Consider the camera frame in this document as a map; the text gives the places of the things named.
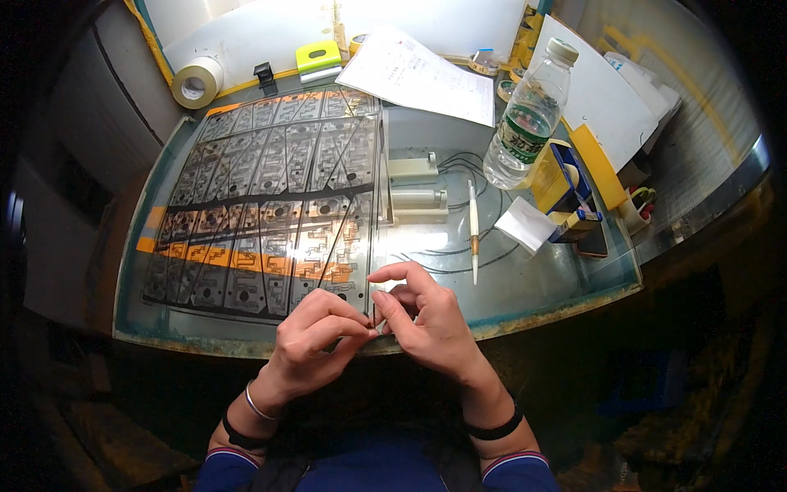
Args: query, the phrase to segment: hand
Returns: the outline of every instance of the hand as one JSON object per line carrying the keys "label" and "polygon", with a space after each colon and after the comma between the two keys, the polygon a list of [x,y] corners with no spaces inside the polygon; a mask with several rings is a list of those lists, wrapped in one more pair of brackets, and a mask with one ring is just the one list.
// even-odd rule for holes
{"label": "hand", "polygon": [[[366,316],[338,295],[313,290],[276,329],[276,348],[260,370],[259,385],[253,386],[265,392],[269,405],[283,405],[325,386],[377,336],[370,326]],[[345,338],[333,352],[323,351],[339,337]]]}
{"label": "hand", "polygon": [[385,318],[382,333],[393,332],[402,350],[421,365],[465,385],[488,372],[489,363],[464,321],[453,290],[441,287],[420,264],[389,264],[367,279],[374,283],[407,280],[391,292],[377,290],[371,294],[377,306],[375,325]]}

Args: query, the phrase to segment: finger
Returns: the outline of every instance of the finger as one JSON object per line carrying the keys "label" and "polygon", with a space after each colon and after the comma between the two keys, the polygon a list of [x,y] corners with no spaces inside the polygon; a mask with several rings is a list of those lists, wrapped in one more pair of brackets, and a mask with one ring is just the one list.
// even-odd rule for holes
{"label": "finger", "polygon": [[[406,283],[400,283],[393,289],[388,291],[388,294],[394,296],[404,307],[405,311],[410,315],[410,319],[414,320],[418,316],[418,306],[416,305],[416,298],[418,297],[415,292],[410,290]],[[382,313],[377,309],[374,310],[374,326],[379,326],[384,320]]]}
{"label": "finger", "polygon": [[377,331],[368,330],[365,337],[353,336],[339,340],[336,348],[329,356],[330,361],[328,364],[330,365],[330,369],[336,371],[336,373],[342,372],[347,363],[349,363],[353,357],[355,357],[355,354],[358,353],[358,350],[360,350],[360,348],[364,346],[366,342],[372,340],[376,336]]}
{"label": "finger", "polygon": [[416,336],[418,328],[416,328],[410,319],[410,315],[407,314],[405,308],[394,296],[382,290],[377,290],[371,294],[371,298],[377,305],[378,311],[386,319],[386,327],[396,335],[400,345],[411,341]]}
{"label": "finger", "polygon": [[366,279],[373,283],[406,279],[408,287],[416,294],[428,294],[440,288],[432,276],[415,261],[388,264],[377,272],[369,274]]}
{"label": "finger", "polygon": [[359,313],[357,309],[353,308],[347,301],[342,300],[338,295],[323,289],[315,289],[309,292],[293,309],[288,318],[297,321],[297,326],[306,329],[330,315],[354,320],[364,326],[369,324],[367,316]]}
{"label": "finger", "polygon": [[308,337],[307,343],[309,350],[314,353],[321,351],[342,336],[368,339],[369,331],[373,330],[369,330],[355,320],[330,315],[306,328],[303,335]]}

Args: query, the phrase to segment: photomask film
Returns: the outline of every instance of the photomask film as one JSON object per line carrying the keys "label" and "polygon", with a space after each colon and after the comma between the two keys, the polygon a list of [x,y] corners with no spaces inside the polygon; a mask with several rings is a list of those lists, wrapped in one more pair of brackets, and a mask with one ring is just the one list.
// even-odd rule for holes
{"label": "photomask film", "polygon": [[278,322],[323,288],[367,312],[382,110],[329,86],[213,114],[172,189],[146,302]]}

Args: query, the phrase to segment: desk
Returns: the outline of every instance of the desk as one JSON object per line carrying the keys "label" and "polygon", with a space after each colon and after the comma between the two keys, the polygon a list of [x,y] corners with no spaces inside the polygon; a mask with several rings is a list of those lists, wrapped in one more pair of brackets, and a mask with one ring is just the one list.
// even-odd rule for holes
{"label": "desk", "polygon": [[[297,78],[280,80],[279,90],[297,88]],[[214,106],[245,102],[262,97],[256,88],[230,94]],[[502,110],[502,101],[498,111]],[[392,159],[425,157],[434,151],[438,161],[458,152],[483,156],[493,129],[452,117],[415,109],[388,107],[388,148]],[[269,357],[275,343],[275,326],[250,323],[233,316],[195,313],[173,306],[142,300],[140,293],[151,253],[138,250],[140,237],[150,234],[147,217],[155,206],[166,204],[174,179],[184,166],[198,135],[200,120],[184,118],[166,142],[140,196],[131,221],[116,289],[113,336],[120,340],[166,350],[203,353],[221,357]],[[556,137],[568,140],[564,128]],[[470,162],[480,166],[475,157]],[[446,189],[449,204],[467,200],[469,172],[454,168],[441,174],[434,189]],[[483,189],[478,180],[478,191]],[[532,201],[529,191],[510,191]],[[479,226],[490,228],[509,196],[491,185],[478,197]],[[481,242],[478,286],[470,272],[435,274],[443,286],[456,292],[462,311],[476,339],[493,338],[537,327],[583,313],[626,297],[641,289],[641,273],[630,240],[620,220],[606,210],[603,224],[609,256],[603,259],[581,257],[571,245],[546,243],[534,257],[501,232],[492,230]],[[432,269],[449,272],[470,268],[470,254],[439,255],[423,250],[455,251],[468,245],[467,209],[450,213],[445,224],[410,224],[381,227],[373,241],[371,269],[410,257]],[[372,286],[372,288],[391,285]],[[379,337],[364,347],[369,355],[394,353],[400,349],[392,336]]]}

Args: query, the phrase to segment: blue shirt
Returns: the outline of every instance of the blue shirt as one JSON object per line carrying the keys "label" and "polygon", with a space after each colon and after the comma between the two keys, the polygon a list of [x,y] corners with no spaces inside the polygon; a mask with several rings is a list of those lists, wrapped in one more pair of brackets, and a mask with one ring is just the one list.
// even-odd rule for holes
{"label": "blue shirt", "polygon": [[[296,491],[445,492],[440,475],[422,448],[422,442],[407,435],[354,439],[341,446],[337,454],[313,461]],[[256,472],[257,462],[237,449],[213,449],[200,469],[195,492],[234,492],[251,483]],[[533,451],[499,458],[486,467],[482,481],[488,490],[500,492],[560,491],[546,458]]]}

